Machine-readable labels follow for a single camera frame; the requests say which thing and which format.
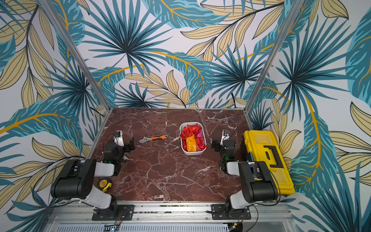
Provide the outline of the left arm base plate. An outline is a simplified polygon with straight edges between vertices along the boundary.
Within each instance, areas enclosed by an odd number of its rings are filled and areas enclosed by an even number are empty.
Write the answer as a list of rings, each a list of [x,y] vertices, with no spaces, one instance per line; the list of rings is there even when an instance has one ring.
[[[114,209],[94,209],[92,221],[131,221],[134,205],[118,205]]]

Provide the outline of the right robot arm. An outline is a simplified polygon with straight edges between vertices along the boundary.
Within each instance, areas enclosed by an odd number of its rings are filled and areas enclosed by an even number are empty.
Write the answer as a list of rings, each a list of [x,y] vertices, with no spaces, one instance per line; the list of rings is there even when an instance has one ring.
[[[242,152],[245,161],[235,159],[235,145],[233,140],[213,140],[211,147],[220,153],[219,166],[224,173],[240,178],[241,190],[229,196],[218,214],[227,217],[243,215],[245,210],[255,203],[277,201],[279,190],[267,164],[256,161],[253,152],[242,143]]]

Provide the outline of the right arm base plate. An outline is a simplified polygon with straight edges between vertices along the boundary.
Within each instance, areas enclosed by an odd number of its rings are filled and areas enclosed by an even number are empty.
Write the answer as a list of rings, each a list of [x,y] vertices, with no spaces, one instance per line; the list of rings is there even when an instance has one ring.
[[[213,220],[249,220],[251,214],[248,209],[233,209],[227,204],[212,204],[211,214]]]

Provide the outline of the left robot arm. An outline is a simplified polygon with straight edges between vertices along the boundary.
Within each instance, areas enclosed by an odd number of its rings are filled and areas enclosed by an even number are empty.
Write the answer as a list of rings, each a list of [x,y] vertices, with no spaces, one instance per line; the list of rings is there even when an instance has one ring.
[[[51,196],[61,200],[77,200],[93,207],[93,220],[122,217],[125,210],[118,206],[116,197],[105,193],[102,187],[94,186],[94,179],[99,177],[105,180],[118,176],[125,153],[134,150],[134,138],[124,144],[121,137],[116,137],[104,148],[102,162],[96,159],[67,162],[52,184]]]

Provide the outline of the orange tea bag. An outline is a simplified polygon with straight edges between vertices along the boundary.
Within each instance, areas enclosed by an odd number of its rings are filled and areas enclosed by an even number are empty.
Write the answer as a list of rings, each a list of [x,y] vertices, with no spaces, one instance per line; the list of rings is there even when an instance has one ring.
[[[186,148],[188,152],[197,152],[197,142],[194,135],[186,138]]]

